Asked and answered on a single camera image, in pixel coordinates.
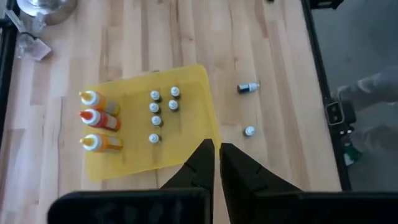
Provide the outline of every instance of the bottle cap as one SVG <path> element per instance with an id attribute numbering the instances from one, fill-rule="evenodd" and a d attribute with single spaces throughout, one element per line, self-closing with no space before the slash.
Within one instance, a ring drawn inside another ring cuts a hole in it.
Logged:
<path id="1" fill-rule="evenodd" d="M 253 126 L 249 126 L 244 130 L 244 133 L 247 136 L 252 136 L 256 132 L 256 129 Z"/>
<path id="2" fill-rule="evenodd" d="M 149 105 L 149 109 L 150 109 L 151 112 L 156 113 L 156 112 L 159 111 L 159 105 L 157 103 L 151 103 Z"/>
<path id="3" fill-rule="evenodd" d="M 93 113 L 90 111 L 81 111 L 80 116 L 83 119 L 90 120 L 93 118 Z"/>
<path id="4" fill-rule="evenodd" d="M 153 116 L 152 117 L 152 124 L 160 125 L 161 123 L 162 123 L 162 119 L 159 116 Z"/>
<path id="5" fill-rule="evenodd" d="M 176 86 L 173 86 L 172 89 L 170 90 L 170 93 L 172 94 L 172 96 L 179 96 L 180 89 Z"/>
<path id="6" fill-rule="evenodd" d="M 170 100 L 169 101 L 169 108 L 171 110 L 176 110 L 178 108 L 178 103 L 175 100 Z"/>
<path id="7" fill-rule="evenodd" d="M 150 97 L 153 100 L 158 100 L 160 98 L 160 93 L 158 91 L 151 91 L 150 93 Z"/>
<path id="8" fill-rule="evenodd" d="M 90 101 L 93 99 L 93 96 L 87 92 L 79 92 L 79 95 L 85 101 Z"/>
<path id="9" fill-rule="evenodd" d="M 94 139 L 92 138 L 83 138 L 80 140 L 80 144 L 85 146 L 92 146 L 94 144 Z"/>
<path id="10" fill-rule="evenodd" d="M 152 143 L 157 143 L 159 142 L 159 136 L 157 134 L 151 134 L 149 136 L 149 141 Z"/>

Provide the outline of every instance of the wood grain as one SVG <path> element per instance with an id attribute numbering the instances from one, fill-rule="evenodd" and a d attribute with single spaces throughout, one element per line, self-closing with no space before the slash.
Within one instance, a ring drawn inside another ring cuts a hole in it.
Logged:
<path id="1" fill-rule="evenodd" d="M 340 183 L 299 0 L 81 0 L 42 38 L 54 53 L 14 63 L 0 151 L 1 223 L 45 223 L 73 190 L 154 189 L 180 166 L 90 181 L 78 143 L 87 84 L 195 63 L 208 70 L 224 142 L 304 190 Z M 238 95 L 236 85 L 260 82 Z M 244 138 L 242 130 L 257 133 Z M 228 223 L 219 161 L 215 223 Z"/>

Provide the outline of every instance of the small bottle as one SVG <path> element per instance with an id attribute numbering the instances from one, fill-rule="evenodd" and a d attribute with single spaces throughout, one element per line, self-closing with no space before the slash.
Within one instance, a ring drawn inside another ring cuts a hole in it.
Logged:
<path id="1" fill-rule="evenodd" d="M 248 126 L 243 131 L 243 135 L 245 135 L 246 137 L 250 137 L 250 136 L 253 136 L 255 132 L 256 132 L 256 129 L 253 126 Z"/>
<path id="2" fill-rule="evenodd" d="M 250 93 L 252 91 L 256 91 L 260 87 L 260 84 L 258 83 L 245 83 L 245 84 L 240 84 L 238 85 L 238 93 Z"/>
<path id="3" fill-rule="evenodd" d="M 160 114 L 162 111 L 160 106 L 157 103 L 150 103 L 149 110 L 150 110 L 150 112 L 152 112 L 154 114 Z"/>
<path id="4" fill-rule="evenodd" d="M 156 143 L 158 143 L 158 142 L 161 142 L 161 140 L 162 140 L 162 138 L 161 138 L 159 135 L 157 135 L 157 134 L 151 134 L 151 135 L 149 136 L 149 141 L 150 141 L 151 143 L 153 143 L 153 144 L 156 144 Z"/>
<path id="5" fill-rule="evenodd" d="M 87 109 L 80 112 L 83 123 L 93 128 L 104 128 L 110 131 L 118 131 L 120 129 L 120 120 L 114 116 L 102 111 Z"/>
<path id="6" fill-rule="evenodd" d="M 178 106 L 178 102 L 175 100 L 170 100 L 169 101 L 169 108 L 172 111 L 178 111 L 180 109 L 180 107 Z"/>
<path id="7" fill-rule="evenodd" d="M 101 93 L 89 90 L 79 92 L 79 95 L 81 102 L 90 108 L 107 112 L 113 116 L 118 115 L 120 112 L 119 104 Z"/>
<path id="8" fill-rule="evenodd" d="M 170 93 L 172 94 L 172 96 L 175 99 L 181 98 L 180 89 L 178 87 L 176 87 L 176 86 L 172 87 L 172 89 L 170 90 Z"/>
<path id="9" fill-rule="evenodd" d="M 80 140 L 80 144 L 91 152 L 120 152 L 123 148 L 121 139 L 103 134 L 89 134 Z"/>
<path id="10" fill-rule="evenodd" d="M 153 116 L 151 120 L 154 126 L 159 126 L 159 127 L 163 126 L 163 121 L 162 118 L 160 118 L 160 116 Z"/>
<path id="11" fill-rule="evenodd" d="M 162 101 L 162 97 L 160 96 L 160 93 L 158 91 L 151 91 L 150 97 L 156 102 L 160 103 Z"/>

